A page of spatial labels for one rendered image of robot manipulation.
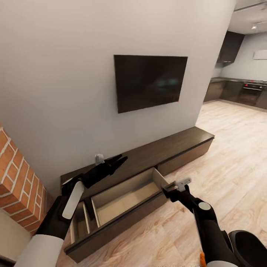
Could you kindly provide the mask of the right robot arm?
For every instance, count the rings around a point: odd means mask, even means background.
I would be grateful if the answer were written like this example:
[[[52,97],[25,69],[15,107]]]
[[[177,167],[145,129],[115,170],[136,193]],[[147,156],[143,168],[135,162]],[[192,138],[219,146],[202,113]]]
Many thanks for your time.
[[[162,191],[166,198],[170,198],[172,202],[180,201],[194,213],[207,267],[240,267],[230,237],[225,230],[220,229],[214,209],[209,203],[190,194],[188,187],[190,183],[191,178],[186,177],[184,180],[177,180],[176,190],[167,192],[162,188]]]

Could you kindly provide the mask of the cauldron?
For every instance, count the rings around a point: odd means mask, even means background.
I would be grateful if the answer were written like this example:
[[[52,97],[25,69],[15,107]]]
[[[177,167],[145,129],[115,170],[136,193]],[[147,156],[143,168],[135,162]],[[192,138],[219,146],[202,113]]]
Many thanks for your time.
[[[267,267],[267,248],[254,234],[235,230],[228,236],[240,267]]]

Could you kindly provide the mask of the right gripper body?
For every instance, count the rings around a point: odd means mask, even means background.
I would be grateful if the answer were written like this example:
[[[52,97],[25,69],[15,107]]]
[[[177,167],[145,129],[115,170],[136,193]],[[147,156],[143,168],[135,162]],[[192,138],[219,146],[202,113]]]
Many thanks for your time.
[[[182,204],[184,203],[184,200],[189,197],[190,191],[189,191],[189,187],[187,185],[184,186],[185,190],[180,192],[178,190],[172,190],[169,192],[170,195],[170,199],[172,202],[176,202],[177,200],[180,201]]]

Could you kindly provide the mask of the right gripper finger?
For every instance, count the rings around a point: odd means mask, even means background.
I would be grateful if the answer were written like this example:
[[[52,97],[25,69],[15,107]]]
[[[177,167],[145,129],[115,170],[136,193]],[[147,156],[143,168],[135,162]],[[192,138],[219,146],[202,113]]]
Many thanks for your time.
[[[170,198],[169,192],[167,192],[164,188],[162,188],[162,191],[164,192],[166,198]]]

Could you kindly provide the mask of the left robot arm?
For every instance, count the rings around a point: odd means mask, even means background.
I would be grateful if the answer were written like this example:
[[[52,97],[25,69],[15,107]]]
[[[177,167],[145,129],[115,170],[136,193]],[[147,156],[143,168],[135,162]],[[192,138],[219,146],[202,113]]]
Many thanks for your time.
[[[120,157],[121,154],[104,160],[103,154],[95,154],[94,168],[63,183],[62,194],[49,209],[14,267],[56,267],[64,239],[85,187],[89,189],[107,175],[113,175],[128,159],[127,156],[122,159]]]

